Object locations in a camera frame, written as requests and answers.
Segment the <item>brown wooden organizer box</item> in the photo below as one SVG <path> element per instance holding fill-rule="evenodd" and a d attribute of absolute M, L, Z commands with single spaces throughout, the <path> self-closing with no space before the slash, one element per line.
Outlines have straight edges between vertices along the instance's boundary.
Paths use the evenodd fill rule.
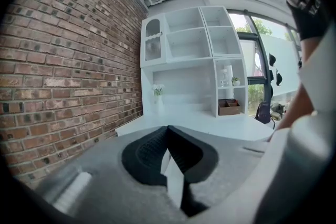
<path fill-rule="evenodd" d="M 218 101 L 218 115 L 237 115 L 241 113 L 240 105 L 236 99 L 220 99 Z"/>

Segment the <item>clear glass bottle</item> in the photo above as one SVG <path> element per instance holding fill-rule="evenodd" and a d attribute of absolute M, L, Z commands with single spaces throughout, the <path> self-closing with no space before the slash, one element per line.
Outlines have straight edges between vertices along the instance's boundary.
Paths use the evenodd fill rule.
<path fill-rule="evenodd" d="M 230 70 L 230 66 L 223 65 L 221 67 L 219 80 L 222 88 L 232 85 L 232 71 Z"/>

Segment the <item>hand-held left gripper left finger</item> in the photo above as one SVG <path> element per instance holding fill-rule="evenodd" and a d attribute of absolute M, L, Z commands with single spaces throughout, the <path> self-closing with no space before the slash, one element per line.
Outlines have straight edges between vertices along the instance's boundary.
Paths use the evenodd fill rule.
<path fill-rule="evenodd" d="M 166 128 L 99 143 L 47 176 L 40 208 L 53 221 L 182 221 L 171 193 Z"/>

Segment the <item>black-framed window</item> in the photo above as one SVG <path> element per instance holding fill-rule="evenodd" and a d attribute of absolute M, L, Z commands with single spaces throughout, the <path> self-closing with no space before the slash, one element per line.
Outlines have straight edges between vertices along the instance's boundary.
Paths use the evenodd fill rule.
<path fill-rule="evenodd" d="M 247 10 L 230 10 L 228 13 L 234 28 L 244 26 L 248 22 L 252 30 L 252 33 L 236 31 L 247 71 L 248 115 L 255 118 L 259 104 L 269 101 L 271 121 L 268 125 L 275 127 L 284 118 L 299 88 L 298 70 L 301 66 L 302 51 L 299 47 L 298 33 L 286 24 L 257 16 Z M 273 34 L 260 34 L 254 19 L 261 19 Z M 269 65 L 269 53 L 276 57 L 274 67 Z M 276 85 L 276 69 L 283 78 L 279 87 Z M 269 70 L 274 74 L 271 83 Z"/>

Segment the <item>small green tree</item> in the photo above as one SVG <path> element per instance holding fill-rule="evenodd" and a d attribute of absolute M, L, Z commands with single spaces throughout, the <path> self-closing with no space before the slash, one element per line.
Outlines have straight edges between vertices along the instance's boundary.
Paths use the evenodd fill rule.
<path fill-rule="evenodd" d="M 258 30 L 260 34 L 268 35 L 268 36 L 271 36 L 273 34 L 272 30 L 269 27 L 265 26 L 262 23 L 261 19 L 254 19 L 254 23 L 255 23 L 256 29 Z M 252 33 L 251 27 L 249 26 L 248 22 L 246 22 L 244 26 L 239 26 L 239 27 L 236 27 L 235 29 L 237 32 Z"/>

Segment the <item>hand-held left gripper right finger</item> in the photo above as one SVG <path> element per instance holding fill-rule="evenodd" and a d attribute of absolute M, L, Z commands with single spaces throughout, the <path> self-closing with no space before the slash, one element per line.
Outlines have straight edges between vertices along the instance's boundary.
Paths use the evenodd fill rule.
<path fill-rule="evenodd" d="M 167 128 L 167 146 L 184 176 L 181 210 L 189 217 L 224 201 L 252 173 L 266 151 L 263 141 L 243 141 Z"/>

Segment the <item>white vase with flowers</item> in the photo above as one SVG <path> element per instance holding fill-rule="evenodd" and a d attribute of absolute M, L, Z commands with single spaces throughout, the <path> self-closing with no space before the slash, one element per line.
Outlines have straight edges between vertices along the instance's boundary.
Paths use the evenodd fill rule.
<path fill-rule="evenodd" d="M 154 94 L 154 103 L 156 106 L 156 111 L 158 115 L 161 115 L 164 111 L 164 105 L 163 105 L 163 91 L 164 91 L 164 85 L 163 84 L 154 84 L 152 86 L 153 94 Z"/>

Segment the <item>person's right forearm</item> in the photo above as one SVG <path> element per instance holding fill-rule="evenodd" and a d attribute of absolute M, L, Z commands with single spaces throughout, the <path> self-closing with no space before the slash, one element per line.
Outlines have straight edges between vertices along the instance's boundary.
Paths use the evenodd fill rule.
<path fill-rule="evenodd" d="M 277 130 L 289 128 L 293 123 L 302 116 L 310 115 L 314 111 L 311 100 L 301 83 L 295 97 L 290 103 L 284 118 L 280 121 Z"/>

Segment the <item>dark purple backpack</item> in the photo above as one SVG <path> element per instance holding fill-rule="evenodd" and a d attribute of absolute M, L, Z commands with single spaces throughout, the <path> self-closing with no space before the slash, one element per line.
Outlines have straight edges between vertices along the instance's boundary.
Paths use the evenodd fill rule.
<path fill-rule="evenodd" d="M 269 101 L 263 101 L 259 104 L 255 116 L 255 120 L 267 124 L 271 121 L 271 115 L 270 115 L 270 102 Z"/>

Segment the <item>white desk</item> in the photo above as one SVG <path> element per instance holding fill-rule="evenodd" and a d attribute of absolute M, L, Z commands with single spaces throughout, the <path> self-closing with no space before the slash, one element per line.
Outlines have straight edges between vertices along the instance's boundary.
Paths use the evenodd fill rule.
<path fill-rule="evenodd" d="M 262 140 L 273 133 L 273 129 L 270 127 L 244 114 L 214 117 L 208 111 L 142 115 L 116 128 L 115 131 L 119 136 L 122 136 L 138 130 L 168 125 L 246 141 Z"/>

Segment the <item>white shelf unit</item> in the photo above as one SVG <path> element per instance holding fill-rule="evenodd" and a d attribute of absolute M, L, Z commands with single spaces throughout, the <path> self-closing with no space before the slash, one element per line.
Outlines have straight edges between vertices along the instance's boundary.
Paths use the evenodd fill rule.
<path fill-rule="evenodd" d="M 240 86 L 221 87 L 220 69 L 230 66 Z M 164 112 L 208 111 L 218 117 L 220 99 L 236 99 L 247 113 L 243 51 L 228 11 L 199 6 L 151 16 L 141 26 L 143 113 L 157 114 L 152 86 L 163 84 Z"/>

